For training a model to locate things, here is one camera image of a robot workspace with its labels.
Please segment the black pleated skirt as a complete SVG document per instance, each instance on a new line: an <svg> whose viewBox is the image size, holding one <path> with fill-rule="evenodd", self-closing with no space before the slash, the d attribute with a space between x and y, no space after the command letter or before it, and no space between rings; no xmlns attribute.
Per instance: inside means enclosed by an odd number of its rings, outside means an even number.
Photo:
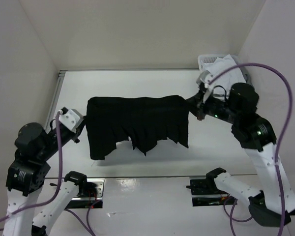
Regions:
<svg viewBox="0 0 295 236"><path fill-rule="evenodd" d="M123 141L131 141L143 154L167 139L187 148L188 118L187 104L179 95L90 98L86 114L90 158L105 159Z"/></svg>

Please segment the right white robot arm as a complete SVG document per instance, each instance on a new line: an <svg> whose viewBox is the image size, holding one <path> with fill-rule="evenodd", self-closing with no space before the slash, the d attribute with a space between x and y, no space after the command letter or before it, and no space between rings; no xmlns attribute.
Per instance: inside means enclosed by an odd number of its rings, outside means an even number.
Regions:
<svg viewBox="0 0 295 236"><path fill-rule="evenodd" d="M259 225L279 227L290 223L295 215L295 193L275 156L274 130L256 113L258 100L255 89L246 83L233 84L224 101L215 98L207 84L200 83L198 93L187 102L198 120L212 116L232 125L231 132L250 157L262 185L262 189L254 188L216 168L206 174L207 191L226 192L244 203Z"/></svg>

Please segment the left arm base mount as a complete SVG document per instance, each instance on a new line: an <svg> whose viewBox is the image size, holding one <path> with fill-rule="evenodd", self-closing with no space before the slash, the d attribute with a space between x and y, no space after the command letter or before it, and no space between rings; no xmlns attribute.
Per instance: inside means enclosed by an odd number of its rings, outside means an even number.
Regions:
<svg viewBox="0 0 295 236"><path fill-rule="evenodd" d="M67 209L102 208L104 178L88 178L86 186L69 202Z"/></svg>

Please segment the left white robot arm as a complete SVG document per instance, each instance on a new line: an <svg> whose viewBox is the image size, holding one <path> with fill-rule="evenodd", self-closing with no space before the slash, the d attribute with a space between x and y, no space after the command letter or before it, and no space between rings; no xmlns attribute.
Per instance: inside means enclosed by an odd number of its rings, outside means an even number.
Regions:
<svg viewBox="0 0 295 236"><path fill-rule="evenodd" d="M87 176L70 171L60 176L54 196L38 203L38 197L50 170L47 161L55 154L62 154L62 147L70 140L79 142L84 123L69 129L60 121L55 129L46 133L41 124L24 125L15 140L15 160L8 169L7 219L4 236L48 236L72 198L88 191Z"/></svg>

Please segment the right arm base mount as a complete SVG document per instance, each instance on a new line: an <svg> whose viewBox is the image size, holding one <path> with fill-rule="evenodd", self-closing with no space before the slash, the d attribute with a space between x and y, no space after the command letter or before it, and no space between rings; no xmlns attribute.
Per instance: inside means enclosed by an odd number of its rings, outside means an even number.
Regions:
<svg viewBox="0 0 295 236"><path fill-rule="evenodd" d="M186 188L191 192L193 207L222 206L226 200L226 205L232 205L234 199L230 195L217 189L211 189L208 181L204 177L191 177Z"/></svg>

